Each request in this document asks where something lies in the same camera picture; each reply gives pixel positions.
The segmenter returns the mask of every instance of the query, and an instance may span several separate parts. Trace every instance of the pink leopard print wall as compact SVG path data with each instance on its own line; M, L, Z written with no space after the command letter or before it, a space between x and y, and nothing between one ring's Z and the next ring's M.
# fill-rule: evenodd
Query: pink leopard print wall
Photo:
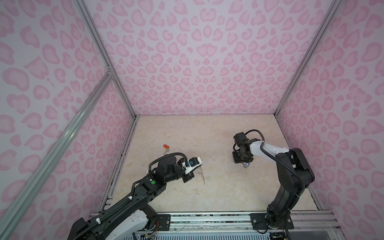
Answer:
M384 2L348 0L278 117L348 240L383 238Z
M331 0L87 0L136 114L273 113Z
M106 68L71 0L0 3L0 218Z
M110 83L10 239L66 239L76 220L96 212L130 123Z

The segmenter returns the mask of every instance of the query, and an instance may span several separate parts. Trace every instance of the robotic arm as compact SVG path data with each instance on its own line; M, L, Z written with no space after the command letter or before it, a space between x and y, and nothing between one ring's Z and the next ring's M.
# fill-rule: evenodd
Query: robotic arm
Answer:
M182 156L178 162L177 155ZM157 168L151 169L157 162ZM68 240L120 239L141 229L155 229L157 213L148 203L166 189L167 182L179 178L184 183L191 180L193 171L201 164L199 157L187 161L187 157L179 152L156 159L150 163L148 174L133 183L126 197L87 222L83 218L77 220L72 225Z
M246 135L250 132L258 132L262 139L248 139ZM314 174L303 152L299 148L287 149L266 144L263 134L255 129L240 132L233 138L235 145L232 154L235 163L243 163L247 167L254 155L276 162L280 188L267 207L265 219L271 229L284 225L303 191L314 181Z

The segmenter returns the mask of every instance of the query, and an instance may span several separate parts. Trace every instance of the white arm casing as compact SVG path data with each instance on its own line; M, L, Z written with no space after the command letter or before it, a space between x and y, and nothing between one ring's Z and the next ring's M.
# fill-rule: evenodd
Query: white arm casing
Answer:
M265 153L263 153L261 151L261 149L260 149L261 144L262 144L262 141L253 142L250 145L251 153L254 156L260 156L260 157L265 158L266 160L269 160L271 162L275 162L273 159L271 159L270 157L268 157ZM289 151L289 149L286 147L285 148L276 147L276 146L273 146L273 145L267 144L267 143L264 144L263 148L265 151L270 153L272 156L276 156L276 154L281 153L281 152L288 152Z
M131 236L132 233L143 229L147 222L147 215L141 210L136 210L122 221L105 240L121 240L126 236Z
M181 165L185 168L185 174L190 173L192 170L194 170L197 167L200 167L203 164L203 162L201 161L201 158L197 157L197 160L199 161L199 164L196 164L193 167L191 167L191 166L185 167L185 162L181 163Z

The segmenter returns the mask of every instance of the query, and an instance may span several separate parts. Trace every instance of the black cable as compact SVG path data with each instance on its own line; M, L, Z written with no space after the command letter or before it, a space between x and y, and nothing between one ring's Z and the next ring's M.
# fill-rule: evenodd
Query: black cable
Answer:
M285 230L285 234L286 234L287 239L292 240L291 236L289 235L289 232L288 232L287 221L284 222L284 230Z
M151 232L149 235L154 234L154 233L159 229L159 225L160 225L160 223L159 223L158 221L156 221L155 224L156 224L156 228L155 228L155 230L153 230L153 232Z
M265 225L266 225L266 229L265 229L264 232L260 232L260 231L257 230L257 229L256 229L256 231L257 231L258 233L260 233L260 234L265 234L265 233L268 231L268 224L265 222Z
M233 145L233 151L234 151L234 152L238 152L238 151L240 151L240 148L236 150L235 147L236 147L236 143Z
M283 166L284 168L286 168L289 172L291 172L300 182L300 191L299 193L297 194L298 197L300 197L304 190L305 190L305 185L304 185L304 181L301 179L301 177L293 170L291 169L290 167L288 167L287 165L285 165L283 162L280 161L280 159L277 159L275 156L272 156L270 153L268 153L267 151L264 150L263 146L265 144L265 138L264 138L264 135L259 131L259 130L256 130L256 129L252 129L252 130L249 130L248 132L246 132L245 134L247 135L248 133L250 132L258 132L262 138L262 143L260 145L260 150L265 154L267 155L268 157L270 157L271 159L273 159L275 162L277 162L278 164L280 164L281 166Z
M174 152L174 153L166 154L166 155L164 155L164 156L162 156L162 157L159 157L159 158L156 159L155 161L151 162L151 163L149 164L149 167L148 167L148 172L151 171L151 167L152 167L153 164L159 162L160 160L162 160L162 159L164 159L164 158L170 157L170 156L182 156L182 157L184 158L185 166L186 166L186 167L189 166L187 156L185 156L184 153Z
M185 171L184 171L184 168L180 169L180 171L177 173L177 176L178 176L178 177L183 176L184 172L185 172Z

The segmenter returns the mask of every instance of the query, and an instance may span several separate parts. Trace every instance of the beige marble floor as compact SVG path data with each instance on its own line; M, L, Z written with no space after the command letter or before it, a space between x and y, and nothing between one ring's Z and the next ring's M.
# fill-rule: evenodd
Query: beige marble floor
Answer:
M169 182L150 203L156 211L266 210L280 186L276 164L255 157L245 169L232 159L233 136L250 129L260 130L266 143L288 147L273 115L140 117L113 203L131 191L134 181L145 176L148 164L163 155L163 144L167 144L169 153L201 157L205 185L198 169L186 184L181 179ZM247 136L259 137L255 132ZM316 209L306 189L294 210Z

